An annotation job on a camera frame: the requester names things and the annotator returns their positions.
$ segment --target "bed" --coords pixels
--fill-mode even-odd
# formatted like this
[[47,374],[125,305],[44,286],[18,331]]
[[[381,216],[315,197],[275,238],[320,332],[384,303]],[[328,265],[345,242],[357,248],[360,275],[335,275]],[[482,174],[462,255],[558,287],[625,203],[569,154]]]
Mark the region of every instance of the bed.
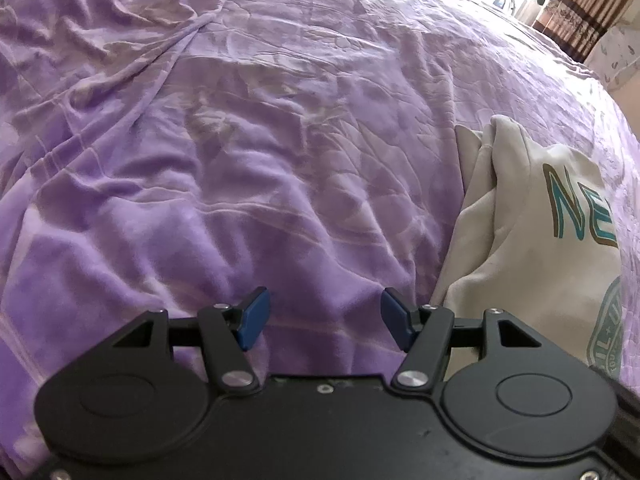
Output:
[[[0,0],[0,459],[39,385],[148,309],[257,285],[264,375],[384,373],[384,286],[428,301],[494,114],[601,168],[640,390],[638,142],[593,73],[479,0]],[[184,356],[197,367],[197,356]]]

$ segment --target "bolt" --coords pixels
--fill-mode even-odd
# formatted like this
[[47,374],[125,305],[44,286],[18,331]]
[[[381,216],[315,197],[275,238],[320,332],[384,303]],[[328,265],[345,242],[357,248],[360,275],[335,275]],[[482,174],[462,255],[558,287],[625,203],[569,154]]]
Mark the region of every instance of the bolt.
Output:
[[49,475],[51,480],[71,480],[71,475],[64,469],[56,469]]
[[334,392],[334,387],[330,384],[319,384],[316,390],[319,394],[332,394]]
[[244,388],[254,382],[254,376],[243,370],[233,370],[222,376],[222,382],[230,388]]
[[429,378],[427,374],[419,372],[418,370],[407,370],[399,373],[396,376],[396,381],[408,388],[419,388],[429,382]]

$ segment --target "purple blanket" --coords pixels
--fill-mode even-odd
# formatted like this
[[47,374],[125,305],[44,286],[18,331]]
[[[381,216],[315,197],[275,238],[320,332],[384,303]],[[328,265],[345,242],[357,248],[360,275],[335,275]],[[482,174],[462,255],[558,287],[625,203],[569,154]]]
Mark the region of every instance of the purple blanket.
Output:
[[143,310],[257,285],[262,374],[388,374],[493,114],[602,168],[640,388],[640,150],[600,83],[477,0],[0,0],[0,457],[46,457],[39,385]]

